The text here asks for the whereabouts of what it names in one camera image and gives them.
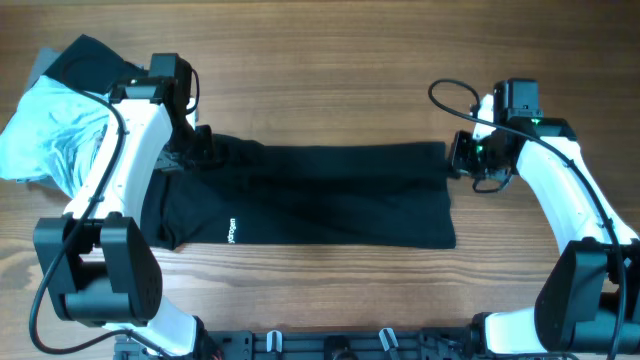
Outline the black t-shirt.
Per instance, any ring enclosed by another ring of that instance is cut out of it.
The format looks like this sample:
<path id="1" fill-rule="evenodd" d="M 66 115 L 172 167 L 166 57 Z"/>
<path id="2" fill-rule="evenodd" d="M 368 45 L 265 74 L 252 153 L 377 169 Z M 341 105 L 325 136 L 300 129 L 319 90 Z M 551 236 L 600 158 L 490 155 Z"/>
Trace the black t-shirt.
<path id="1" fill-rule="evenodd" d="M 150 246 L 456 246 L 442 142 L 214 145 L 211 168 L 153 174 L 141 215 Z"/>

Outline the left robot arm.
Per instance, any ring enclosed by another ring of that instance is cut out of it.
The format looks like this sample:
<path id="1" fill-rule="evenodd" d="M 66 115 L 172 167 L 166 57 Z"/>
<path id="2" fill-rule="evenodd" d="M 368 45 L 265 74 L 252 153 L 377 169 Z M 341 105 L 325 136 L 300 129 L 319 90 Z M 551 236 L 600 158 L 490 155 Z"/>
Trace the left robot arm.
<path id="1" fill-rule="evenodd" d="M 124 336 L 159 359 L 220 359 L 203 322 L 163 295 L 160 266 L 139 223 L 157 159 L 167 151 L 176 168 L 211 153 L 188 120 L 198 99 L 197 72 L 176 53 L 155 53 L 144 76 L 121 78 L 98 104 L 110 112 L 105 137 L 85 185 L 59 218 L 42 218 L 33 234 L 43 279 L 31 307 L 32 344 L 67 355 Z M 43 298 L 63 321 L 105 334 L 54 348 L 38 334 Z"/>

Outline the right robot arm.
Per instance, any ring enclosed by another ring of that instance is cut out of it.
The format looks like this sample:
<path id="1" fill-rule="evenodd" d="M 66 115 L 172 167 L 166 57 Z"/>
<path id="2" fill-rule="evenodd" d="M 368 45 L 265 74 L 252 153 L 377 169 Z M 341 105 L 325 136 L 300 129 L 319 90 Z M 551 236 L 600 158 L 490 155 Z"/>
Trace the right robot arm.
<path id="1" fill-rule="evenodd" d="M 475 183 L 503 190 L 520 177 L 533 191 L 560 253 L 535 303 L 475 317 L 468 350 L 491 357 L 639 352 L 639 236 L 589 173 L 577 136 L 545 116 L 536 81 L 511 78 L 477 98 L 450 161 Z"/>

